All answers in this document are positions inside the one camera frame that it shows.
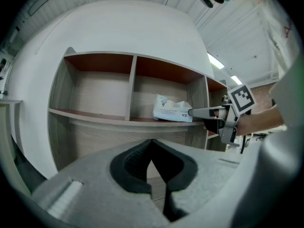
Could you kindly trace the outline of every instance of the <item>human arm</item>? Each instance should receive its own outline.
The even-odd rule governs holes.
[[[283,124],[284,122],[281,114],[275,105],[270,109],[256,114],[242,115],[237,122],[237,135],[247,135],[278,127]]]

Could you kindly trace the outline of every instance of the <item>hand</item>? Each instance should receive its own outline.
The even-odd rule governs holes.
[[[237,136],[244,136],[255,132],[255,115],[241,115],[237,122]]]

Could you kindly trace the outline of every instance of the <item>white sleeve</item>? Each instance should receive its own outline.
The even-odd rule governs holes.
[[[281,78],[301,52],[301,38],[278,0],[262,0],[262,10],[269,25],[270,44]]]

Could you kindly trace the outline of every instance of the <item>shelf divider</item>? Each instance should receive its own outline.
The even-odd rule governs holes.
[[[131,67],[131,72],[130,72],[130,79],[129,79],[127,104],[126,104],[126,110],[125,110],[125,120],[126,121],[130,120],[130,115],[131,115],[132,96],[133,96],[135,74],[136,74],[136,61],[137,61],[137,56],[133,56],[132,67]]]
[[[208,90],[206,77],[202,76],[187,85],[187,101],[193,108],[208,107]],[[207,130],[203,126],[190,126],[186,134],[186,145],[204,149]]]
[[[48,99],[49,108],[70,108],[75,82],[78,78],[78,70],[65,60],[65,56],[71,53],[75,53],[75,50],[68,47],[57,67]],[[69,119],[52,114],[48,114],[47,117],[49,146],[59,171],[76,160],[75,155],[70,151],[72,142]]]

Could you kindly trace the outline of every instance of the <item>wooden shelf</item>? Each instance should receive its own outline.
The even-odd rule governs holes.
[[[132,55],[111,53],[90,53],[79,55],[66,55],[69,62],[79,71],[94,71],[129,74],[132,66]]]
[[[112,124],[121,126],[142,126],[142,127],[185,127],[185,126],[198,126],[202,125],[202,122],[196,121],[192,123],[183,122],[169,122],[159,121],[151,118],[132,118],[130,121],[125,121],[124,116],[103,115],[96,113],[81,112],[75,110],[63,110],[63,109],[51,109],[48,110],[51,113],[66,116],[69,118],[87,121],[91,123],[99,124]]]
[[[212,139],[212,138],[217,137],[217,136],[218,136],[217,133],[208,131],[208,137],[207,137],[207,139]]]

